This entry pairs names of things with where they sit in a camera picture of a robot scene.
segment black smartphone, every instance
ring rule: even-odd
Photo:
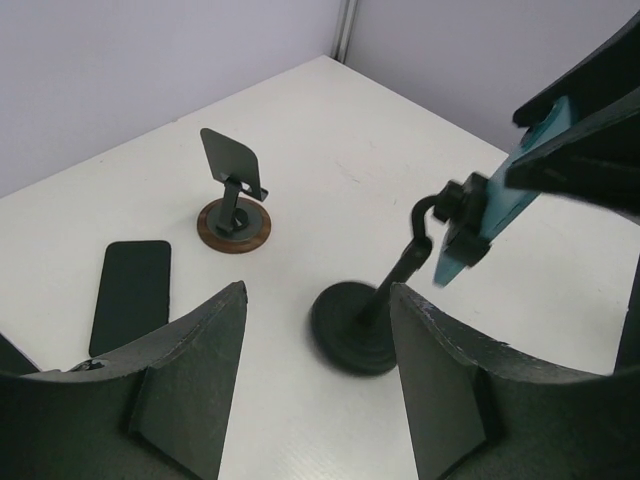
[[[163,240],[107,247],[89,355],[97,357],[169,321],[171,245]]]

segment white table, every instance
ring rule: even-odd
[[[199,130],[260,159],[269,241],[232,256],[199,239],[221,196]],[[356,379],[319,361],[315,297],[378,283],[409,240],[409,211],[505,154],[328,58],[318,58],[0,200],[0,329],[42,369],[87,348],[105,247],[173,246],[171,319],[242,279],[249,315],[220,479],[417,478],[397,370]],[[444,229],[429,221],[439,247]],[[546,360],[612,370],[640,228],[538,199],[446,289],[435,257],[410,284],[473,327]]]

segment white wall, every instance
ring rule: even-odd
[[[360,0],[347,65],[502,149],[515,109],[640,0]]]
[[[0,197],[328,54],[339,7],[340,0],[1,2]]]

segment wooden base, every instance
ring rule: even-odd
[[[211,209],[213,209],[216,205],[222,203],[222,199],[219,198],[218,200],[214,200],[206,207],[204,207],[200,212],[200,215],[198,215],[198,235],[207,246],[222,253],[235,254],[251,252],[267,241],[269,235],[271,234],[271,217],[269,217],[267,211],[259,203],[256,203],[247,198],[242,198],[240,201],[243,203],[251,204],[260,212],[260,216],[262,217],[262,228],[260,229],[260,231],[250,239],[241,242],[232,242],[229,240],[225,240],[224,238],[218,236],[216,233],[212,232],[207,225],[207,216],[209,215]]]

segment round base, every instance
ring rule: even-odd
[[[271,234],[271,217],[259,203],[239,198],[237,208],[249,222],[244,228],[227,234],[215,227],[222,199],[214,200],[198,215],[198,235],[209,247],[223,253],[247,253],[267,241]]]
[[[396,366],[389,309],[371,326],[356,322],[373,292],[363,283],[338,283],[322,292],[311,309],[311,330],[318,347],[349,373],[381,375]]]

